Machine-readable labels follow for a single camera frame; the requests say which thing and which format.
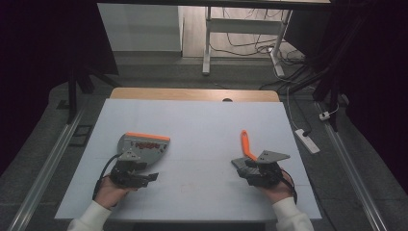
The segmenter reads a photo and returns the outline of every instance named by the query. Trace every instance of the wire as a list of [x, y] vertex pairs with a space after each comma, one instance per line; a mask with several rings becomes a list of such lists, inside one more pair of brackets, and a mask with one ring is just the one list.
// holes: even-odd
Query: wire
[[[306, 71], [306, 70], [308, 70], [308, 69], [310, 69], [310, 67], [304, 64], [304, 65], [301, 66], [294, 74], [292, 74], [288, 79], [296, 80], [304, 71]], [[284, 88], [284, 87], [287, 87], [289, 84], [291, 84], [291, 83], [285, 83], [284, 85], [282, 85], [281, 87], [279, 87], [279, 88], [276, 90], [277, 93], [278, 93], [278, 94], [284, 94], [283, 92], [281, 92], [281, 89]]]
[[259, 54], [258, 51], [257, 51], [257, 52], [254, 52], [254, 53], [249, 53], [249, 54], [238, 54], [238, 53], [234, 53], [234, 52], [227, 51], [227, 50], [218, 50], [218, 49], [215, 49], [215, 48], [211, 45], [211, 43], [210, 43], [210, 47], [211, 47], [213, 50], [215, 50], [215, 51], [225, 52], [225, 53], [229, 53], [229, 54], [233, 54], [233, 55], [238, 55], [238, 56], [252, 56], [252, 55], [257, 55], [257, 54]]
[[286, 55], [286, 57], [287, 57], [286, 59], [283, 58], [282, 51], [279, 51], [279, 54], [280, 54], [280, 57], [281, 57], [281, 58], [279, 59], [279, 61], [282, 62], [282, 63], [284, 63], [284, 64], [286, 64], [286, 65], [304, 64], [305, 62], [304, 62], [303, 59], [288, 59], [288, 55], [289, 55], [290, 53], [294, 52], [294, 51], [289, 52], [289, 53]]
[[108, 163], [105, 164], [105, 166], [104, 166], [104, 168], [103, 168], [103, 170], [101, 172], [101, 175], [99, 176], [99, 180], [102, 179], [103, 176], [105, 175], [106, 168], [108, 168], [108, 165], [111, 163], [111, 161], [113, 161], [115, 158], [118, 158], [120, 155], [122, 155], [122, 153], [116, 154], [111, 159], [109, 159]]
[[105, 164], [105, 166], [103, 167], [101, 175], [99, 176], [99, 179], [96, 181], [95, 188], [93, 189], [92, 200], [94, 200], [96, 198], [96, 196], [98, 195], [99, 188], [101, 186], [102, 179], [103, 179], [103, 177], [105, 175], [106, 168], [109, 166], [109, 164], [111, 163], [112, 160], [114, 160], [115, 158], [118, 158], [120, 155], [122, 155], [122, 153], [116, 154], [113, 157], [111, 157], [111, 159], [109, 159], [108, 163]]
[[275, 17], [275, 16], [277, 16], [279, 13], [282, 12], [282, 10], [279, 10], [276, 14], [274, 14], [274, 15], [272, 15], [272, 16], [269, 16], [268, 11], [269, 11], [269, 10], [267, 10], [267, 16], [268, 16], [268, 17]]
[[337, 103], [337, 109], [336, 109], [335, 111], [329, 113], [329, 114], [332, 115], [332, 114], [336, 113], [336, 112], [339, 110], [339, 107], [340, 107], [340, 106], [339, 106], [339, 103]]
[[[298, 68], [291, 76], [289, 76], [287, 79], [292, 79], [294, 76], [300, 75], [300, 74], [303, 73], [306, 69], [307, 69], [307, 66], [306, 66], [306, 65], [301, 66], [301, 67]], [[271, 86], [271, 85], [279, 84], [280, 82], [283, 82], [283, 81], [282, 81], [282, 80], [278, 80], [278, 81], [275, 81], [275, 82], [272, 82], [272, 83], [267, 83], [267, 84], [261, 85], [261, 86], [258, 88], [258, 90], [262, 90], [262, 89], [263, 89], [264, 87], [266, 87], [266, 86]], [[288, 84], [288, 83], [285, 83], [284, 85], [280, 86], [280, 87], [277, 89], [278, 94], [281, 94], [281, 93], [280, 93], [280, 90], [281, 90], [284, 86], [286, 86], [287, 84]]]
[[226, 88], [225, 86], [220, 85], [220, 84], [218, 84], [218, 83], [216, 83], [216, 82], [213, 82], [213, 81], [210, 81], [210, 82], [211, 82], [212, 84], [214, 84], [215, 86], [220, 87], [220, 88], [222, 88], [222, 89], [224, 89], [224, 90], [230, 90], [230, 89]]
[[[247, 16], [245, 19], [247, 19], [247, 18], [249, 18], [250, 16], [252, 16], [253, 13], [255, 12], [255, 10], [257, 10], [257, 9], [252, 9], [252, 10], [250, 10], [250, 11], [248, 12], [248, 13], [250, 13], [250, 15]], [[222, 8], [222, 17], [223, 17], [223, 18], [225, 18], [225, 14], [228, 15], [228, 18], [231, 18], [231, 16], [230, 16], [230, 14], [228, 13], [228, 11], [226, 11], [225, 8]], [[257, 45], [258, 43], [265, 43], [265, 42], [271, 42], [271, 41], [275, 41], [275, 40], [276, 40], [276, 38], [275, 38], [275, 39], [269, 39], [269, 40], [259, 41], [259, 38], [260, 38], [260, 37], [258, 37], [258, 40], [257, 40], [256, 42], [250, 42], [250, 43], [244, 43], [244, 44], [233, 44], [232, 41], [231, 41], [231, 39], [230, 39], [230, 37], [229, 37], [229, 33], [226, 33], [226, 34], [227, 34], [228, 42], [230, 43], [230, 45], [232, 45], [232, 46], [255, 45], [255, 49], [256, 49], [256, 45]]]
[[289, 59], [289, 54], [292, 54], [293, 52], [296, 52], [296, 51], [299, 51], [299, 50], [297, 50], [297, 49], [295, 49], [295, 50], [293, 50], [293, 51], [290, 51], [290, 52], [288, 52], [287, 54], [286, 54], [286, 58], [285, 58], [285, 60], [286, 61], [302, 61], [302, 62], [304, 62], [304, 57], [302, 58], [302, 59]]
[[291, 122], [292, 122], [293, 126], [296, 128], [296, 130], [299, 130], [299, 128], [296, 126], [296, 124], [294, 124], [293, 118], [292, 118], [291, 105], [289, 104], [289, 87], [288, 87], [288, 90], [287, 90], [286, 100], [288, 102], [288, 111], [289, 111], [289, 117], [291, 118]]
[[280, 180], [289, 187], [289, 189], [291, 189], [292, 193], [293, 193], [293, 199], [294, 199], [294, 203], [297, 204], [297, 192], [296, 189], [294, 188], [294, 181], [293, 178], [291, 177], [291, 175], [284, 169], [281, 169], [282, 171], [284, 171], [286, 174], [288, 174], [289, 178], [291, 178], [291, 181], [293, 182], [293, 184], [291, 184], [290, 182], [288, 182], [284, 177], [279, 177], [281, 178]]
[[273, 73], [275, 74], [276, 79], [280, 80], [280, 81], [284, 81], [287, 83], [294, 83], [294, 84], [299, 84], [299, 82], [295, 82], [295, 81], [290, 81], [290, 80], [286, 80], [286, 79], [281, 79], [279, 78], [278, 74], [276, 73], [275, 68], [273, 69]]

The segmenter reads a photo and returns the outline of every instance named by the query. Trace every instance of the white table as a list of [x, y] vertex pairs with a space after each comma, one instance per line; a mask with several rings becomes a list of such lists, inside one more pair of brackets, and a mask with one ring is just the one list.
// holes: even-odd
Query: white table
[[56, 218], [83, 214], [103, 166], [116, 153], [117, 141], [131, 131], [168, 136], [171, 141], [165, 156], [144, 172], [159, 172], [158, 180], [128, 194], [110, 218], [274, 220], [266, 197], [249, 187], [230, 163], [242, 156], [242, 129], [248, 132], [253, 153], [267, 149], [292, 156], [279, 165], [293, 177], [298, 207], [310, 218], [321, 218], [282, 103], [139, 99], [106, 101]]

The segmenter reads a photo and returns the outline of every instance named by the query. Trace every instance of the floor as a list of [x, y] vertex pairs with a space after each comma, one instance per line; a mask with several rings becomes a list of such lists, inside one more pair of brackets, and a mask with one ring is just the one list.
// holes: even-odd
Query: floor
[[[183, 57], [202, 58], [205, 46], [205, 12], [204, 7], [183, 7], [184, 35]], [[212, 18], [252, 19], [280, 21], [282, 11], [265, 9], [233, 9], [212, 8]], [[211, 57], [216, 58], [239, 58], [242, 56], [250, 59], [267, 58], [266, 47], [273, 46], [276, 36], [246, 35], [211, 33], [210, 44], [212, 45]], [[283, 55], [295, 48], [284, 42], [281, 45]], [[301, 56], [300, 53], [292, 53], [291, 57]]]
[[[253, 42], [249, 36], [246, 41]], [[251, 52], [247, 50], [234, 50], [235, 52]], [[231, 59], [223, 56], [212, 60], [210, 76], [202, 76], [202, 50], [189, 51], [186, 48], [184, 58], [149, 53], [115, 53], [119, 76], [111, 76], [124, 87], [140, 88], [187, 88], [187, 89], [237, 89], [258, 90], [260, 86], [271, 84], [263, 90], [277, 90], [285, 82], [278, 80], [270, 67], [270, 60], [260, 58]], [[284, 65], [287, 75], [294, 73], [298, 65]], [[112, 87], [99, 79], [92, 77], [95, 91], [92, 94], [82, 94], [78, 91], [79, 105], [84, 106], [84, 113], [79, 120], [81, 128], [91, 128], [95, 124], [104, 101], [112, 92]], [[311, 155], [306, 148], [298, 142], [298, 149], [313, 184], [315, 196], [319, 204], [323, 219], [313, 220], [316, 230], [373, 230], [367, 219], [366, 209], [361, 198], [357, 196], [356, 189], [350, 183], [344, 170], [340, 154], [336, 151], [333, 142], [328, 136], [326, 124], [318, 118], [319, 109], [317, 102], [311, 97], [313, 86], [291, 95], [289, 100], [285, 93], [280, 95], [287, 112], [291, 110], [293, 129], [312, 128], [311, 139], [320, 148], [318, 155]], [[27, 192], [31, 189], [48, 155], [53, 150], [55, 143], [67, 120], [67, 85], [55, 87], [50, 92], [49, 105], [43, 117], [38, 122], [31, 137], [26, 141], [13, 163], [0, 178], [0, 230], [7, 230], [14, 215], [17, 213]], [[340, 102], [338, 110], [339, 135], [342, 137], [351, 159], [358, 169], [370, 196], [381, 214], [388, 230], [402, 231], [408, 227], [408, 197], [402, 190], [390, 171], [377, 155], [375, 150], [348, 120], [345, 109], [346, 104]], [[77, 130], [69, 139], [69, 144], [64, 150], [56, 171], [53, 174], [43, 196], [40, 197], [38, 206], [34, 208], [33, 216], [29, 219], [26, 230], [65, 230], [69, 220], [53, 219], [59, 204], [64, 197], [70, 179], [81, 159], [87, 142], [86, 136], [81, 136]], [[105, 225], [105, 230], [274, 230], [274, 224], [163, 224], [163, 223], [123, 223], [110, 220]]]

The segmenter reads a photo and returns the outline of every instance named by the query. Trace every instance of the black cable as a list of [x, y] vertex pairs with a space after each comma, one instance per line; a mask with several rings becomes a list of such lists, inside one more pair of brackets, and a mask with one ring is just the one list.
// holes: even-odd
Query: black cable
[[285, 84], [283, 84], [282, 86], [280, 86], [277, 90], [276, 90], [276, 92], [278, 93], [278, 94], [282, 94], [282, 92], [281, 92], [281, 89], [282, 88], [284, 88], [284, 87], [287, 87], [288, 85], [290, 85], [290, 84], [292, 84], [292, 81], [294, 81], [294, 80], [296, 80], [299, 76], [300, 76], [300, 74], [302, 74], [304, 71], [306, 71], [307, 69], [309, 69], [309, 66], [308, 65], [303, 65], [303, 66], [301, 66], [294, 74], [292, 74], [290, 77], [288, 77], [286, 80], [288, 80], [287, 81], [287, 83], [285, 83]]
[[218, 50], [218, 49], [215, 49], [215, 48], [211, 45], [211, 43], [210, 43], [210, 47], [211, 47], [213, 50], [215, 50], [215, 51], [225, 52], [225, 53], [229, 53], [229, 54], [233, 54], [233, 55], [238, 55], [238, 56], [251, 56], [251, 55], [256, 55], [256, 54], [258, 54], [258, 52], [249, 53], [249, 54], [238, 54], [238, 53], [234, 53], [234, 52], [227, 51], [227, 50]]
[[275, 17], [275, 16], [277, 16], [279, 13], [281, 13], [282, 12], [282, 10], [279, 10], [276, 14], [274, 14], [274, 15], [272, 15], [272, 16], [269, 16], [269, 14], [268, 14], [268, 10], [267, 10], [267, 16], [268, 17]]
[[[306, 67], [305, 65], [301, 66], [301, 67], [298, 68], [291, 76], [289, 76], [289, 77], [288, 77], [287, 79], [285, 79], [285, 80], [289, 80], [289, 79], [291, 79], [294, 75], [303, 73], [303, 71], [304, 71], [303, 68], [305, 68], [305, 67]], [[261, 86], [258, 88], [258, 90], [262, 90], [262, 89], [263, 89], [264, 87], [266, 87], [266, 86], [275, 85], [275, 84], [278, 84], [278, 83], [281, 83], [281, 82], [284, 82], [284, 80], [278, 79], [278, 81], [261, 85]]]
[[115, 158], [118, 158], [120, 155], [122, 155], [122, 153], [116, 154], [113, 157], [111, 157], [111, 159], [109, 159], [108, 163], [105, 164], [105, 166], [103, 167], [103, 170], [101, 172], [101, 175], [99, 176], [99, 180], [103, 178], [103, 176], [105, 175], [105, 171], [106, 168], [108, 168], [109, 164], [111, 163], [111, 161], [113, 161]]
[[263, 46], [256, 47], [256, 51], [259, 54], [269, 54], [270, 53], [270, 51], [268, 51], [269, 48], [273, 48], [273, 45], [263, 45]]
[[292, 84], [297, 84], [297, 85], [299, 85], [299, 84], [302, 83], [304, 80], [309, 79], [311, 76], [314, 75], [314, 72], [312, 71], [311, 73], [309, 73], [308, 75], [306, 75], [305, 77], [303, 77], [303, 79], [301, 79], [301, 80], [295, 82], [294, 80], [297, 80], [297, 78], [299, 78], [300, 75], [301, 75], [303, 72], [305, 72], [305, 71], [307, 71], [307, 70], [311, 70], [311, 67], [309, 67], [308, 65], [304, 65], [304, 67], [305, 67], [305, 68], [302, 69], [300, 73], [297, 73], [294, 77], [291, 78], [291, 81], [287, 81], [287, 83], [285, 83], [284, 85], [282, 85], [281, 87], [279, 87], [279, 89], [277, 90], [277, 93], [278, 93], [278, 94], [283, 94], [283, 93], [281, 92], [281, 89], [282, 89], [282, 88], [284, 88], [284, 87], [285, 87], [285, 88], [288, 88], [288, 87], [289, 87], [290, 85], [292, 85]]
[[105, 164], [105, 166], [103, 167], [103, 170], [102, 170], [102, 172], [101, 172], [101, 175], [99, 176], [99, 179], [96, 181], [95, 188], [93, 189], [92, 200], [94, 200], [94, 199], [96, 198], [96, 195], [97, 195], [98, 192], [99, 192], [99, 188], [100, 188], [100, 186], [101, 186], [102, 179], [103, 179], [103, 177], [104, 177], [104, 175], [105, 175], [106, 168], [108, 168], [108, 166], [109, 166], [109, 164], [111, 163], [111, 161], [113, 161], [115, 158], [118, 158], [120, 155], [122, 155], [122, 153], [116, 154], [116, 155], [114, 155], [113, 157], [111, 157], [111, 159], [109, 159], [108, 163]]
[[279, 61], [282, 62], [283, 64], [286, 64], [286, 65], [305, 64], [303, 59], [288, 59], [288, 54], [286, 55], [287, 58], [284, 58], [283, 55], [282, 55], [282, 51], [279, 51], [279, 54], [280, 54]]
[[225, 86], [220, 85], [220, 84], [218, 84], [218, 83], [216, 83], [216, 82], [213, 82], [213, 81], [210, 81], [210, 82], [211, 82], [212, 84], [214, 84], [215, 86], [220, 87], [220, 88], [222, 88], [222, 89], [224, 89], [224, 90], [230, 90], [230, 89], [226, 88]]
[[[255, 12], [255, 10], [256, 10], [256, 9], [252, 9], [252, 10], [250, 11], [251, 15], [247, 16], [245, 19], [247, 19], [247, 18], [249, 18], [250, 16], [252, 16], [253, 13]], [[229, 15], [228, 11], [226, 11], [225, 8], [222, 8], [222, 17], [223, 17], [223, 18], [225, 18], [225, 14], [228, 15], [228, 18], [231, 18], [231, 16]], [[256, 46], [257, 43], [265, 43], [265, 42], [271, 42], [271, 41], [275, 41], [275, 40], [276, 40], [276, 38], [275, 38], [275, 39], [270, 39], [270, 40], [259, 41], [259, 38], [258, 38], [258, 40], [257, 40], [256, 42], [244, 43], [244, 44], [233, 44], [232, 41], [231, 41], [231, 39], [230, 39], [230, 37], [229, 37], [229, 33], [226, 33], [226, 34], [227, 34], [228, 42], [229, 42], [230, 45], [232, 45], [232, 46], [248, 46], [248, 45], [255, 45], [255, 46]]]
[[[265, 12], [264, 20], [267, 19], [267, 14], [268, 14], [268, 11]], [[257, 50], [257, 51], [258, 51], [257, 45], [258, 45], [258, 41], [259, 41], [260, 38], [261, 38], [261, 35], [258, 36], [258, 38], [256, 39], [256, 42], [255, 42], [255, 50]]]
[[298, 51], [298, 50], [295, 49], [295, 50], [293, 50], [293, 51], [288, 52], [288, 53], [286, 54], [286, 59], [288, 60], [288, 59], [289, 59], [289, 54], [291, 54], [291, 53], [293, 53], [293, 52], [296, 52], [296, 51]]
[[291, 184], [291, 183], [290, 183], [289, 181], [287, 181], [283, 176], [282, 176], [282, 177], [279, 176], [279, 178], [281, 178], [280, 180], [281, 180], [286, 186], [288, 186], [289, 189], [292, 191], [294, 203], [297, 204], [297, 191], [296, 191], [296, 189], [294, 188], [294, 181], [293, 181], [291, 175], [290, 175], [286, 170], [282, 169], [282, 171], [289, 175], [289, 177], [291, 178], [291, 181], [292, 181], [293, 183]]

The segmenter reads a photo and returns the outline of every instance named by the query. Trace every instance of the wall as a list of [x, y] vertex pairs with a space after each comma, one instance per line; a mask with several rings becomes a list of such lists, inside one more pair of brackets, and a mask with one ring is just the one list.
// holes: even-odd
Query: wall
[[182, 8], [98, 4], [113, 51], [181, 51]]

